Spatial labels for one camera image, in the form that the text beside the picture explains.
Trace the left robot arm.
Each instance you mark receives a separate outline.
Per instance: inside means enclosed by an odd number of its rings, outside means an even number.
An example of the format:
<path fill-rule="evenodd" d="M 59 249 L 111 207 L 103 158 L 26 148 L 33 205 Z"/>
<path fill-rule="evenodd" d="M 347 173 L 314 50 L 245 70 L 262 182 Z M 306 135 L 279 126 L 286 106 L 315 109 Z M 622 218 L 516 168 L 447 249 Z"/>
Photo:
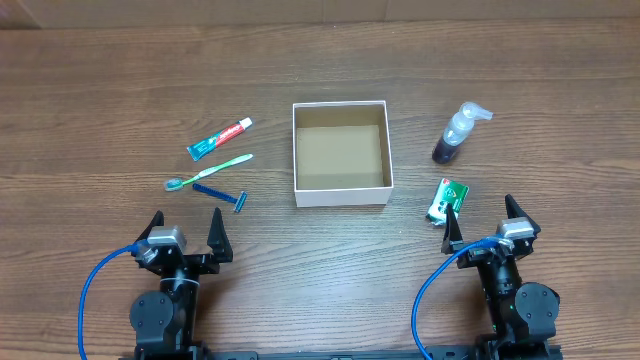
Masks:
<path fill-rule="evenodd" d="M 160 277 L 159 289 L 140 295 L 129 319 L 136 333 L 136 359 L 211 359 L 211 350 L 194 339 L 199 278 L 220 271 L 233 261 L 233 250 L 220 209 L 213 212 L 207 246 L 187 254 L 186 238 L 178 226 L 166 226 L 158 211 L 134 242 L 139 267 Z"/>

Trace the clear pump bottle dark liquid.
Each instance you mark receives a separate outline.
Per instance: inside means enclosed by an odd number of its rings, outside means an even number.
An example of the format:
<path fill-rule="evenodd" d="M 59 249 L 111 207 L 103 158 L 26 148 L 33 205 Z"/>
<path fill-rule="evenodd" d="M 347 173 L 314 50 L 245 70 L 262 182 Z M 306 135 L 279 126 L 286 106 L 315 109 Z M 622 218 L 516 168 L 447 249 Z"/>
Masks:
<path fill-rule="evenodd" d="M 449 163 L 459 147 L 472 133 L 475 123 L 491 120 L 493 113 L 474 102 L 463 103 L 451 117 L 432 152 L 432 160 L 438 164 Z"/>

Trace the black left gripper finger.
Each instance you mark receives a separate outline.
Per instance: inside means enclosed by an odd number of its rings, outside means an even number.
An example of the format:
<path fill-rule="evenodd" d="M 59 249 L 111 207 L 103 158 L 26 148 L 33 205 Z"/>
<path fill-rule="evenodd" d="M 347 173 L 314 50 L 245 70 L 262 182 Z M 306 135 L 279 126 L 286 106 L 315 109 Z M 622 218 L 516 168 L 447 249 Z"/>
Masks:
<path fill-rule="evenodd" d="M 226 234 L 222 212 L 216 207 L 212 216 L 207 245 L 212 250 L 216 263 L 230 263 L 233 261 L 233 250 Z"/>
<path fill-rule="evenodd" d="M 146 240 L 149 237 L 149 235 L 151 233 L 151 230 L 154 227 L 163 226 L 163 225 L 164 225 L 164 214 L 163 214 L 162 211 L 158 210 L 154 214 L 154 216 L 153 216 L 152 220 L 150 221 L 149 225 L 143 230 L 143 232 L 136 239 L 136 241 L 139 242 L 139 241 L 142 241 L 142 240 Z"/>

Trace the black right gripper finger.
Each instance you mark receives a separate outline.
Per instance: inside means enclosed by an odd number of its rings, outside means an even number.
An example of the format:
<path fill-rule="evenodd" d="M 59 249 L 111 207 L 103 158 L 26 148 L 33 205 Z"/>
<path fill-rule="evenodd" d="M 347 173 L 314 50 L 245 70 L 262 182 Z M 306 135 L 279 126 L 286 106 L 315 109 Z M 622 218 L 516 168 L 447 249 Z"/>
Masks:
<path fill-rule="evenodd" d="M 513 218 L 526 218 L 533 228 L 533 233 L 538 235 L 541 232 L 540 226 L 518 205 L 516 200 L 511 194 L 507 194 L 505 196 L 505 207 L 507 212 L 507 217 L 509 219 Z"/>
<path fill-rule="evenodd" d="M 444 254 L 454 254 L 462 249 L 464 240 L 457 222 L 456 212 L 453 206 L 448 203 L 446 206 L 446 225 L 441 246 L 441 252 Z"/>

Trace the green white soap packet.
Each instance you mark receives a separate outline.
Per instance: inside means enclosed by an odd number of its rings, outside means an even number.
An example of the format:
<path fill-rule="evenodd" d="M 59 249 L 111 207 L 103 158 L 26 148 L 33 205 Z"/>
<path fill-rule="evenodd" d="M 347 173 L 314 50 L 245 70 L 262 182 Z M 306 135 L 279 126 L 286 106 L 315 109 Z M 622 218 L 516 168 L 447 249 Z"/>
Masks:
<path fill-rule="evenodd" d="M 468 193 L 469 187 L 467 185 L 443 178 L 426 212 L 426 218 L 433 226 L 444 226 L 447 218 L 447 207 L 451 206 L 454 216 L 458 217 Z"/>

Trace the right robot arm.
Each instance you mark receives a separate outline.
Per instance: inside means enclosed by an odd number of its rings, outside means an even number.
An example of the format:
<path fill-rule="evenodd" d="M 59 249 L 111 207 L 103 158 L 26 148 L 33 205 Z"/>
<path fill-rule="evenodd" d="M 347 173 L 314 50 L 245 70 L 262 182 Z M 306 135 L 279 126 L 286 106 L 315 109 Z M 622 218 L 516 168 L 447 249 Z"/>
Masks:
<path fill-rule="evenodd" d="M 505 196 L 507 218 L 497 225 L 495 241 L 478 245 L 456 259 L 457 267 L 478 271 L 493 325 L 473 345 L 436 346 L 436 359 L 561 360 L 556 335 L 560 296 L 551 288 L 522 280 L 516 261 L 533 252 L 539 225 L 510 195 Z"/>

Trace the red teal toothpaste tube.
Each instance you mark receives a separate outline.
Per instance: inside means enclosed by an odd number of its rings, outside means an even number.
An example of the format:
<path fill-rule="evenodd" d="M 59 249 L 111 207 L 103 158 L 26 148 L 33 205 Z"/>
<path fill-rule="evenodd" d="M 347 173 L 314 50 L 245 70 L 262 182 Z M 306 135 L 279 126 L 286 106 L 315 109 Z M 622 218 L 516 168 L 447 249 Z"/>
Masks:
<path fill-rule="evenodd" d="M 253 125 L 253 121 L 250 117 L 246 117 L 233 125 L 226 127 L 220 132 L 203 139 L 187 148 L 187 152 L 191 158 L 197 162 L 205 155 L 213 152 L 223 144 L 227 143 L 231 139 L 244 133 L 249 127 Z"/>

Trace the green white toothbrush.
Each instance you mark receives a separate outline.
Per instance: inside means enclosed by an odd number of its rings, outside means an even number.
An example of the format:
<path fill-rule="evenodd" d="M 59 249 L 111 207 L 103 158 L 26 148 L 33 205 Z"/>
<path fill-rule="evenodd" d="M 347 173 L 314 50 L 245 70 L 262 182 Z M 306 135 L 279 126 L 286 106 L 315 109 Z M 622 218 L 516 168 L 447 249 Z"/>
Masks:
<path fill-rule="evenodd" d="M 195 183 L 198 180 L 201 180 L 203 178 L 206 178 L 208 176 L 213 175 L 216 172 L 219 172 L 221 170 L 224 170 L 226 168 L 247 162 L 249 160 L 251 160 L 254 157 L 253 154 L 245 154 L 245 155 L 241 155 L 238 156 L 234 159 L 231 159 L 225 163 L 213 166 L 213 167 L 209 167 L 207 169 L 204 169 L 202 171 L 200 171 L 199 173 L 197 173 L 195 176 L 191 177 L 190 179 L 187 180 L 183 180 L 180 178 L 173 178 L 170 180 L 167 180 L 164 182 L 163 187 L 164 190 L 167 192 L 173 192 L 173 191 L 178 191 L 181 190 L 182 188 L 184 188 L 185 186 Z"/>

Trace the blue disposable razor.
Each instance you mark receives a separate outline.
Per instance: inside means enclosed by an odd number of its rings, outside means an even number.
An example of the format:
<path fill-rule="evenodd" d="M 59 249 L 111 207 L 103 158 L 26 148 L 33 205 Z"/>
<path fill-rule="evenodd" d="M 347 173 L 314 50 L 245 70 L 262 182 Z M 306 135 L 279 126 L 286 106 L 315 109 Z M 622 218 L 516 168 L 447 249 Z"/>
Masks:
<path fill-rule="evenodd" d="M 242 209 L 243 209 L 243 207 L 244 207 L 244 205 L 246 203 L 247 197 L 248 197 L 248 194 L 246 192 L 244 192 L 244 191 L 242 191 L 239 196 L 234 197 L 234 196 L 232 196 L 230 194 L 227 194 L 227 193 L 221 192 L 219 190 L 216 190 L 216 189 L 201 185 L 199 183 L 194 183 L 192 185 L 192 189 L 197 191 L 197 192 L 206 194 L 208 196 L 211 196 L 211 197 L 214 197 L 214 198 L 217 198 L 219 200 L 223 200 L 225 202 L 228 202 L 228 203 L 232 204 L 234 206 L 234 212 L 235 213 L 240 213 L 242 211 Z"/>

